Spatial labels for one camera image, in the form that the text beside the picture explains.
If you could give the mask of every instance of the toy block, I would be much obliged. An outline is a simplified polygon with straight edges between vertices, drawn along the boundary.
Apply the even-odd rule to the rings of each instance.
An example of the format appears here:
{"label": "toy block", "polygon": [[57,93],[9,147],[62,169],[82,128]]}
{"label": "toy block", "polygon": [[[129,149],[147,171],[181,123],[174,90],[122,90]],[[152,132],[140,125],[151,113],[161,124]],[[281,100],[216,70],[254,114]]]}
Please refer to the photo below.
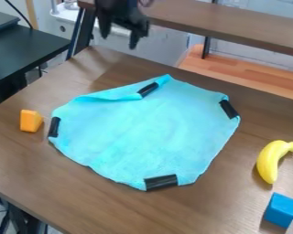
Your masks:
{"label": "toy block", "polygon": [[42,122],[42,116],[36,111],[22,110],[20,112],[21,131],[35,133]]}
{"label": "toy block", "polygon": [[287,229],[293,219],[293,199],[274,193],[267,206],[264,219]]}

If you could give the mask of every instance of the black clip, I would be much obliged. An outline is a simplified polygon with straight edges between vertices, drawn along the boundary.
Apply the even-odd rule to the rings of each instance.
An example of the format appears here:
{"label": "black clip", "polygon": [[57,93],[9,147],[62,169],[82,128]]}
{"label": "black clip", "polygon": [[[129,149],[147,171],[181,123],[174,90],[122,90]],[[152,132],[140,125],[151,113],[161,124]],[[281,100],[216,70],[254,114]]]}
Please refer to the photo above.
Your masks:
{"label": "black clip", "polygon": [[59,117],[53,117],[51,120],[51,125],[49,127],[49,133],[48,137],[58,137],[59,133],[59,125],[60,125],[60,118]]}
{"label": "black clip", "polygon": [[238,112],[234,109],[234,107],[231,105],[230,102],[227,100],[220,101],[220,104],[222,106],[222,109],[226,112],[229,119],[233,119],[236,116],[239,116]]}
{"label": "black clip", "polygon": [[146,191],[164,188],[168,186],[177,186],[178,180],[176,175],[164,175],[145,179]]}
{"label": "black clip", "polygon": [[137,93],[139,93],[142,98],[146,97],[149,93],[156,90],[158,88],[158,84],[156,82],[153,82],[149,85],[146,85],[145,88],[142,88]]}

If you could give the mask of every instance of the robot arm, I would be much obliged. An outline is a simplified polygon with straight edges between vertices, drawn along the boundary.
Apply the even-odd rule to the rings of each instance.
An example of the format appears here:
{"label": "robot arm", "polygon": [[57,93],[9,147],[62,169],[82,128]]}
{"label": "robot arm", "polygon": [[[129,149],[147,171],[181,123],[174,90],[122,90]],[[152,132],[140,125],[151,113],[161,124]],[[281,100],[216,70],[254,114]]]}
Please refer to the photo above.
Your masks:
{"label": "robot arm", "polygon": [[94,0],[100,32],[107,38],[112,23],[131,31],[129,47],[134,49],[141,37],[147,37],[149,21],[138,8],[138,0]]}

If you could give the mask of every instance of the black table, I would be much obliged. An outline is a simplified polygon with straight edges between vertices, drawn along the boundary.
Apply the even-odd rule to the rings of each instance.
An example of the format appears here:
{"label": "black table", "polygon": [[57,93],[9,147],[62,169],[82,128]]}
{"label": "black table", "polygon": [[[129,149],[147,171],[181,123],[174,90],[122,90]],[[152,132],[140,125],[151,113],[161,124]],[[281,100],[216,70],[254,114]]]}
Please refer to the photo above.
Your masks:
{"label": "black table", "polygon": [[68,39],[13,26],[0,31],[0,102],[27,86],[25,73],[65,51]]}

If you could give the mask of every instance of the yellow banana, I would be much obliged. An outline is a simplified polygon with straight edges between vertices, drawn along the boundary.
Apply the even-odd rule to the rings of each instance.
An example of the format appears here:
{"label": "yellow banana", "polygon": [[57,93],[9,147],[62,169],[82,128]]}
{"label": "yellow banana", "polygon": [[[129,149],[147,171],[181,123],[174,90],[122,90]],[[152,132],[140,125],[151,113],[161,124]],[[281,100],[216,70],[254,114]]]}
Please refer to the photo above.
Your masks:
{"label": "yellow banana", "polygon": [[293,142],[277,140],[264,147],[257,157],[258,173],[268,184],[273,184],[277,180],[278,161],[289,151],[293,152]]}

